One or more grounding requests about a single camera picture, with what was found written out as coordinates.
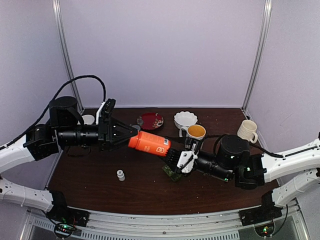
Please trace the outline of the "orange pill bottle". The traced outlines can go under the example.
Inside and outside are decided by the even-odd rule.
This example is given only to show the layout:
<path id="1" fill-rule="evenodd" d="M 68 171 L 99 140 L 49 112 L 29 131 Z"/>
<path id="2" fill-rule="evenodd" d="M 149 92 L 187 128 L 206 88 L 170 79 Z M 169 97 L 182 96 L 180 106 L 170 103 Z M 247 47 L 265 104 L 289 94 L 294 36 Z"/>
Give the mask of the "orange pill bottle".
<path id="1" fill-rule="evenodd" d="M 130 138 L 128 147 L 137 151 L 165 157 L 171 148 L 171 141 L 159 135 L 138 131 L 136 136 Z"/>

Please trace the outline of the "green pill organizer box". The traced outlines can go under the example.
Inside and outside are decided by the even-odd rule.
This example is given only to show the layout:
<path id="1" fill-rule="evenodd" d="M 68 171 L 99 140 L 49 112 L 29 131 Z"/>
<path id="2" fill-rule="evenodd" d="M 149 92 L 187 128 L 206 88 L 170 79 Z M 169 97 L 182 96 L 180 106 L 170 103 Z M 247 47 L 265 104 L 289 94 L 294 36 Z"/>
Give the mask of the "green pill organizer box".
<path id="1" fill-rule="evenodd" d="M 173 172 L 168 165 L 163 166 L 162 170 L 173 182 L 178 182 L 182 178 L 182 175 Z"/>

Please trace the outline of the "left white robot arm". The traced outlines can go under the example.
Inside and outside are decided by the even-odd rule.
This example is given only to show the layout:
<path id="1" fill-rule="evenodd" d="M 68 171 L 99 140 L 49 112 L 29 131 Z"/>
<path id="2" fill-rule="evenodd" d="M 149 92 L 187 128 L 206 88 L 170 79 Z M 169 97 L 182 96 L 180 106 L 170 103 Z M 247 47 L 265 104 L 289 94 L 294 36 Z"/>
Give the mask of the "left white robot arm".
<path id="1" fill-rule="evenodd" d="M 49 102 L 49 120 L 27 130 L 12 144 L 0 148 L 0 171 L 39 161 L 66 147 L 97 146 L 100 151 L 112 151 L 127 146 L 138 130 L 112 117 L 116 101 L 109 99 L 99 108 L 97 123 L 86 124 L 77 111 L 77 100 L 62 96 Z M 61 222 L 72 218 L 62 192 L 38 190 L 0 179 L 0 199 L 20 206 L 52 212 Z"/>

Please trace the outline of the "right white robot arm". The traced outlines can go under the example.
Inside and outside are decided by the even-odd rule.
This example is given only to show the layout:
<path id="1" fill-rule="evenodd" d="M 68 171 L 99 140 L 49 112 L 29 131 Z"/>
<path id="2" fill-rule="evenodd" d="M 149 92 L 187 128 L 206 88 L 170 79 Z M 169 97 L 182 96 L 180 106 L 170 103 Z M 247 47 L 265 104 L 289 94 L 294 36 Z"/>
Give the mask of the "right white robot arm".
<path id="1" fill-rule="evenodd" d="M 268 220 L 277 208 L 283 208 L 292 199 L 304 194 L 320 182 L 320 140 L 280 153 L 265 149 L 252 155 L 252 144 L 232 134 L 215 135 L 213 152 L 201 149 L 203 140 L 173 137 L 184 143 L 184 150 L 169 148 L 162 160 L 170 169 L 188 176 L 194 171 L 226 183 L 234 181 L 237 188 L 253 190 L 275 179 L 296 174 L 283 186 L 262 197 L 262 206 L 256 210 L 259 220 Z"/>

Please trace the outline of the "grey-capped orange label bottle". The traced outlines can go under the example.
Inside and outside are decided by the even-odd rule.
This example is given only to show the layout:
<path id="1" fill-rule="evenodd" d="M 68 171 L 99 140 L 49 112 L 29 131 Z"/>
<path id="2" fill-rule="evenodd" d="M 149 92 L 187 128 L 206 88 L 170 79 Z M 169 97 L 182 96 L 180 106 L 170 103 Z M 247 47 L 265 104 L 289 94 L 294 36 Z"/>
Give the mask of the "grey-capped orange label bottle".
<path id="1" fill-rule="evenodd" d="M 141 130 L 141 127 L 139 125 L 132 125 L 133 128 L 137 129 L 138 131 Z"/>

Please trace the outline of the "white scalloped bowl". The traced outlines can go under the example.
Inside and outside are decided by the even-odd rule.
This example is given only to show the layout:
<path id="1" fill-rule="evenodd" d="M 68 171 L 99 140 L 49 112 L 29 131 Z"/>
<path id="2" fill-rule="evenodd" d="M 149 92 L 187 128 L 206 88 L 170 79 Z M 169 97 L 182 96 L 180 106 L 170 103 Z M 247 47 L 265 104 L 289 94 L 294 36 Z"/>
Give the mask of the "white scalloped bowl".
<path id="1" fill-rule="evenodd" d="M 174 124 L 178 129 L 195 125 L 197 121 L 198 117 L 193 112 L 180 111 L 174 115 Z"/>

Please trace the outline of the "red floral plate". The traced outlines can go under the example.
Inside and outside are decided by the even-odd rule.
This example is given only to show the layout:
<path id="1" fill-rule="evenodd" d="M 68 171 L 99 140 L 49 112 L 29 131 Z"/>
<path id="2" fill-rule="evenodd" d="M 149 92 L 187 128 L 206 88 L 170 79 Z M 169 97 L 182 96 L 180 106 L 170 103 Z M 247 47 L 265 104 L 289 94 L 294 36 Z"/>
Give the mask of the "red floral plate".
<path id="1" fill-rule="evenodd" d="M 157 112 L 147 112 L 136 120 L 138 126 L 143 130 L 156 130 L 164 124 L 164 118 Z"/>

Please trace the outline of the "small white bowl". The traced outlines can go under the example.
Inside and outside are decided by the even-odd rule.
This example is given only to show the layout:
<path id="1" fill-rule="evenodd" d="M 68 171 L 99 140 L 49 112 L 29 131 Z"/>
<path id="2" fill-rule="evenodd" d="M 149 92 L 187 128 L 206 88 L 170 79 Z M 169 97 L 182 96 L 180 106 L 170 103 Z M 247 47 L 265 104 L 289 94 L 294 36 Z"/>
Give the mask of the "small white bowl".
<path id="1" fill-rule="evenodd" d="M 81 116 L 85 125 L 92 125 L 95 123 L 95 117 L 91 114 Z"/>

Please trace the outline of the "small white bottle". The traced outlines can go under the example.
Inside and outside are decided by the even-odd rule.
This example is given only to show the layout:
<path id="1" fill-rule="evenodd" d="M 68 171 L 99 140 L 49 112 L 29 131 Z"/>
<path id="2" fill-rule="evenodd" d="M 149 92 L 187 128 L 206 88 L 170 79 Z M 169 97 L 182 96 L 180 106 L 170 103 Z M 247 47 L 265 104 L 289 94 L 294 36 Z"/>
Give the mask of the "small white bottle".
<path id="1" fill-rule="evenodd" d="M 125 173 L 124 173 L 123 170 L 119 169 L 119 170 L 116 172 L 116 174 L 117 174 L 117 177 L 118 177 L 118 180 L 119 180 L 119 181 L 123 182 L 123 181 L 126 179 Z"/>

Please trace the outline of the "cream ribbed mug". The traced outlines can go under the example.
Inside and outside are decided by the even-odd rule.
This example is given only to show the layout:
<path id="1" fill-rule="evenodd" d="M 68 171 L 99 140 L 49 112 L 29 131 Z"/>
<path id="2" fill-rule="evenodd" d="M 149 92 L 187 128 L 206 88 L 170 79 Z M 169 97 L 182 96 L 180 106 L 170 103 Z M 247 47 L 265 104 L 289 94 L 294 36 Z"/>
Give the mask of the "cream ribbed mug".
<path id="1" fill-rule="evenodd" d="M 249 119 L 243 120 L 237 131 L 237 136 L 255 144 L 258 141 L 257 129 L 258 126 L 254 121 Z"/>

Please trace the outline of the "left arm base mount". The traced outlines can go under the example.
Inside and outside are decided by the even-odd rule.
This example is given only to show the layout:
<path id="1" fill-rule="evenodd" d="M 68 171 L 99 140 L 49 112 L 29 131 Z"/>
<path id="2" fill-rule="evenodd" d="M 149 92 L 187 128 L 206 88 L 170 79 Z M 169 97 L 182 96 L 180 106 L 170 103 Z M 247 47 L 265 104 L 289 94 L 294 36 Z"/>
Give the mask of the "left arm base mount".
<path id="1" fill-rule="evenodd" d="M 46 212 L 49 219 L 67 223 L 73 226 L 86 227 L 90 213 L 85 210 L 75 209 L 67 206 L 54 205 L 53 208 Z"/>

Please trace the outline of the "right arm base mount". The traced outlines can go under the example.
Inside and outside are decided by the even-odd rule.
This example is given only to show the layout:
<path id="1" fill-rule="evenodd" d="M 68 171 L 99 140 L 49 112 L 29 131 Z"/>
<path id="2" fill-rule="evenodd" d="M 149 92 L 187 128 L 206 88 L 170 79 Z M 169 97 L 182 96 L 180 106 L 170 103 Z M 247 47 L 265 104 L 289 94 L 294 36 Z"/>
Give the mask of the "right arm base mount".
<path id="1" fill-rule="evenodd" d="M 267 221 L 271 221 L 282 216 L 282 209 L 279 207 L 254 207 L 250 209 L 240 210 L 239 218 L 243 226 L 255 225 Z"/>

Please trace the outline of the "left aluminium frame post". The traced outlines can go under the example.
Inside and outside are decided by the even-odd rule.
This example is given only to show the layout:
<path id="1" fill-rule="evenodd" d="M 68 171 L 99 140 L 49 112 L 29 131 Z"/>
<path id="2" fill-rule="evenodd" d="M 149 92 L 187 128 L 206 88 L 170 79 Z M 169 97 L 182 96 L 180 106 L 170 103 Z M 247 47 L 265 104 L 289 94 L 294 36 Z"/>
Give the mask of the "left aluminium frame post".
<path id="1" fill-rule="evenodd" d="M 73 68 L 71 64 L 71 59 L 68 51 L 67 40 L 66 40 L 66 35 L 64 30 L 64 24 L 63 24 L 62 12 L 61 12 L 61 3 L 59 0 L 52 0 L 52 6 L 53 6 L 53 14 L 54 14 L 55 22 L 57 26 L 57 31 L 58 31 L 58 36 L 60 40 L 60 46 L 62 50 L 62 56 L 63 56 L 66 73 L 68 78 L 71 80 L 74 78 L 74 73 L 73 73 Z M 73 82 L 70 85 L 71 85 L 73 96 L 77 99 L 78 110 L 82 113 L 84 111 L 84 107 L 80 98 L 80 93 L 76 85 L 76 82 Z"/>

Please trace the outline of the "aluminium frame post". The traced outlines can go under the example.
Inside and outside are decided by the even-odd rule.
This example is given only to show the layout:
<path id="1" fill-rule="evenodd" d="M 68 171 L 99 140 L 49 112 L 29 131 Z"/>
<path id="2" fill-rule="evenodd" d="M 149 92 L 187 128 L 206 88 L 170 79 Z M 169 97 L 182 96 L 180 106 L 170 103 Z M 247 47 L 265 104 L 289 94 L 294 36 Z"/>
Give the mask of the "aluminium frame post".
<path id="1" fill-rule="evenodd" d="M 63 56 L 66 73 L 68 78 L 71 80 L 74 78 L 74 73 L 73 73 L 73 68 L 71 64 L 71 59 L 68 51 L 67 40 L 66 40 L 66 35 L 64 30 L 64 24 L 63 24 L 62 12 L 61 12 L 61 3 L 59 0 L 52 0 L 52 6 L 53 6 L 53 14 L 54 14 L 55 22 L 57 26 L 57 31 L 58 31 L 58 36 L 60 40 L 60 46 L 62 50 L 62 56 Z M 78 110 L 82 113 L 84 111 L 84 107 L 80 98 L 80 93 L 76 85 L 76 82 L 73 82 L 70 85 L 71 85 L 73 96 L 77 99 Z"/>
<path id="2" fill-rule="evenodd" d="M 248 111 L 248 107 L 250 104 L 250 99 L 254 90 L 254 86 L 258 77 L 259 69 L 261 66 L 262 58 L 264 49 L 267 43 L 267 38 L 269 34 L 270 29 L 270 23 L 271 23 L 271 17 L 272 17 L 272 6 L 273 1 L 272 0 L 265 0 L 264 1 L 264 9 L 263 9 L 263 15 L 262 15 L 262 21 L 261 21 L 261 27 L 260 27 L 260 34 L 256 49 L 256 54 L 253 62 L 253 67 L 249 79 L 249 84 L 247 87 L 247 91 L 245 94 L 245 98 L 242 104 L 242 111 L 246 113 Z"/>

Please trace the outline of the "right aluminium frame post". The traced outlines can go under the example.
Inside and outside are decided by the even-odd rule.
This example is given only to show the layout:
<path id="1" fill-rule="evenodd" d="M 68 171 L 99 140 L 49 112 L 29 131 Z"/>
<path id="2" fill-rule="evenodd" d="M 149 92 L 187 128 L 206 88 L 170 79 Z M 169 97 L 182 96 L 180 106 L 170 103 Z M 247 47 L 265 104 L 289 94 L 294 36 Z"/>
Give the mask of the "right aluminium frame post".
<path id="1" fill-rule="evenodd" d="M 254 90 L 254 86 L 258 77 L 259 69 L 261 66 L 262 58 L 264 49 L 267 43 L 267 38 L 269 34 L 270 29 L 270 23 L 271 23 L 271 17 L 272 17 L 272 6 L 273 1 L 272 0 L 265 0 L 264 1 L 264 9 L 263 9 L 263 15 L 262 15 L 262 21 L 261 21 L 261 27 L 260 27 L 260 34 L 256 49 L 256 54 L 253 62 L 253 67 L 249 79 L 249 84 L 247 87 L 247 91 L 245 94 L 245 98 L 242 104 L 242 111 L 246 113 L 248 111 L 248 107 L 250 104 L 250 99 Z"/>

